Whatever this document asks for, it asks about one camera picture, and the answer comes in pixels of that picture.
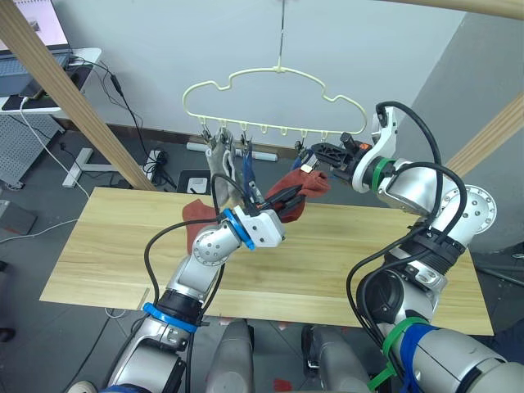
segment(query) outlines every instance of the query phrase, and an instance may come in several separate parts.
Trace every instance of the blue strap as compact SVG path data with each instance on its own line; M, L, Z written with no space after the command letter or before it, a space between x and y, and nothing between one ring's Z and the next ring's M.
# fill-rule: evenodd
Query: blue strap
M252 197L253 192L251 187L249 187L249 182L255 181L255 171L253 170L253 145L251 143L249 143L247 153L244 151L244 156L242 157L242 177L244 178L244 192L247 196Z
M181 328L186 332L194 333L198 329L198 327L195 325L191 325L190 323L181 321L175 317L171 317L168 314L164 314L151 303L146 303L143 306L143 310L151 314L153 318L159 319L160 321L168 323L169 325L176 326L177 328Z
M404 386L400 393L418 393L417 379L413 373L413 357L417 350L418 342L429 332L438 329L431 325L414 324L405 331L402 344L400 345L400 359L406 370Z
M233 225L233 228L235 228L235 232L237 232L240 240L246 243L247 248L253 251L255 249L255 243L251 240L242 225L237 221L237 219L235 219L233 212L230 209L224 209L224 214L228 218L229 222Z
M140 393L140 390L134 387L114 385L109 386L108 388L104 389L103 391L99 391L98 393Z

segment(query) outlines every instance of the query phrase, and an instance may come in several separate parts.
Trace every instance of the wooden board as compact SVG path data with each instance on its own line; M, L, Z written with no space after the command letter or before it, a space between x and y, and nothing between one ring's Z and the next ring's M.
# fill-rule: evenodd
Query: wooden board
M524 93L519 93L446 166L464 176L524 127Z
M387 0L524 20L522 0Z
M182 221L182 208L194 199L96 188L40 300L140 308L152 298L144 247L161 229ZM202 200L211 203L209 197ZM358 326L346 299L347 273L404 235L414 220L393 209L309 203L299 221L286 224L286 241L280 247L243 247L232 255L209 314ZM184 256L184 229L156 243L151 262L160 288ZM434 323L470 334L492 334L469 253L459 259L449 280Z

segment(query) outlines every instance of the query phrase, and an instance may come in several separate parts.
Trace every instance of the green strap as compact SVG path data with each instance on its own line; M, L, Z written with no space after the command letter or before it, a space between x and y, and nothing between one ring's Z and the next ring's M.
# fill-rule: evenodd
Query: green strap
M387 362L386 368L384 368L380 374L378 374L374 379L368 382L368 389L370 391L375 391L386 379L396 375L395 368L391 362Z
M391 347L400 338L402 333L404 333L407 328L409 328L411 325L414 325L415 323L423 323L425 325L428 325L427 320L424 318L410 317L406 318L404 321L398 323L395 327L393 327L393 330L391 330L390 334L387 335L386 339L384 340L384 343L382 344L382 353L384 354L384 356L386 356L387 359L390 358ZM370 391L374 391L387 378L393 377L394 375L396 375L395 368L393 367L393 364L390 361L388 361L386 364L386 368L384 368L374 379L368 382L368 389Z
M394 160L385 157L382 157L382 159L378 161L378 164L375 167L375 170L373 171L373 178L371 180L371 191L375 192L378 189L378 180L380 179L380 173L382 172L386 164L391 161Z

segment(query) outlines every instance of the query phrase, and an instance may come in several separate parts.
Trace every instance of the white cable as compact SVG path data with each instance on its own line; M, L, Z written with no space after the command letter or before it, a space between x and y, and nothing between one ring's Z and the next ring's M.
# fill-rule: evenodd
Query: white cable
M104 310L106 311L106 315L107 315L109 318L111 318L111 319L122 318L122 317L125 315L125 313L128 312L128 310L125 309L125 310L122 311L120 314L118 314L118 315L113 315L112 313L110 313L109 311L107 311L107 307L104 307Z
M31 124L29 124L29 121L27 121L27 119L25 118L25 116L24 116L24 104L27 102L27 100L29 100L29 97L24 97L24 99L20 103L20 116L22 116L22 119L24 120L25 124L31 130L31 132L33 133L34 137L38 139L38 141L40 142L42 147L45 149L45 151L47 151L47 153L52 157L52 159L54 161L56 161L58 163L58 165L61 166L62 169L70 176L69 170L49 151L49 149L47 149L46 144L44 142L42 142L42 139L40 139L40 137L33 130L33 127L31 127ZM76 180L76 178L74 178L74 177L72 177L72 178L73 178L73 181L75 182L75 184L77 186L79 186L79 188L84 192L85 196L89 199L88 192L85 191L85 189L80 185L80 183Z
M9 242L10 240L26 239L27 237L37 237L37 236L40 236L40 235L44 234L45 232L48 232L48 231L50 231L50 230L52 230L54 228L58 228L58 227L61 227L62 225L74 223L77 220L78 219L70 219L69 221L64 221L63 223L59 223L57 225L53 225L52 227L44 229L42 232L34 233L32 235L8 237L7 239L0 240L0 244L5 243L5 242Z

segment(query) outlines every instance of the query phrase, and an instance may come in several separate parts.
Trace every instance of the clothes hanger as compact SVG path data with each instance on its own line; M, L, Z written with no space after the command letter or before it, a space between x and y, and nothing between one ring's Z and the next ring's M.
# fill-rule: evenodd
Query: clothes hanger
M268 132L268 129L278 129L278 130L280 130L280 133L282 135L284 135L284 136L286 136L288 131L290 131L290 130L291 131L298 131L298 132L300 132L300 134L301 134L301 136L303 138L306 138L308 133L320 133L321 134L321 139L323 141L326 140L326 138L328 137L329 134L342 134L344 132L347 132L347 133L352 133L352 134L356 135L356 134L362 133L364 131L364 129L366 128L366 125L368 123L368 119L367 119L367 116L366 116L365 109L358 102L356 102L355 100L352 100L351 98L349 98L349 97L347 97L345 95L342 95L342 94L338 94L335 97L328 97L328 95L326 95L326 84L322 80L320 80L319 78L317 78L317 77L315 77L313 75L307 74L307 73L305 73L303 71L294 70L292 68L287 68L287 67L282 67L282 45L283 45L283 40L284 40L284 15L285 15L284 11L285 11L285 6L286 6L286 0L282 0L282 29L281 29L281 34L280 34L280 52L278 54L277 65L274 66L274 67L268 67L268 68L251 68L251 69L248 69L248 70L240 70L240 71L234 72L234 73L229 75L229 77L228 77L228 84L226 86L220 86L214 80L206 80L205 82L200 82L198 84L193 84L192 86L187 88L187 90L182 95L183 109L186 111L186 113L188 115L198 118L198 120L200 121L202 126L206 126L206 123L207 123L208 120L217 120L219 122L219 124L220 124L220 127L227 127L228 124L239 124L243 133L245 133L247 131L248 126L253 126L253 127L259 128L260 132L262 134L266 134ZM321 97L324 100L326 100L328 102L336 102L338 100L342 100L342 101L348 102L351 105L356 106L359 109L359 111L360 111L360 113L362 114L362 117L363 117L363 123L362 123L361 128L358 131L345 131L345 130L344 131L332 131L332 130L326 130L326 129L303 129L303 128L297 128L297 127L276 125L276 124L264 124L264 123L256 123L256 122L245 121L245 120L226 119L226 118L221 118L221 117L202 115L202 114L193 113L193 112L191 112L187 108L187 96L189 95L189 93L191 93L192 91L194 91L194 90L196 90L198 88L202 88L204 86L212 85L212 86L215 86L217 88L217 90L222 92L224 90L229 90L230 88L232 88L233 87L233 80L236 77L238 77L238 76L246 75L246 74L264 73L264 72L273 72L273 73L278 73L278 74L290 73L290 74L299 75L299 76L302 76L304 78L307 78L307 79L310 79L310 80L314 81L316 84L318 84L320 86L320 88L321 88Z

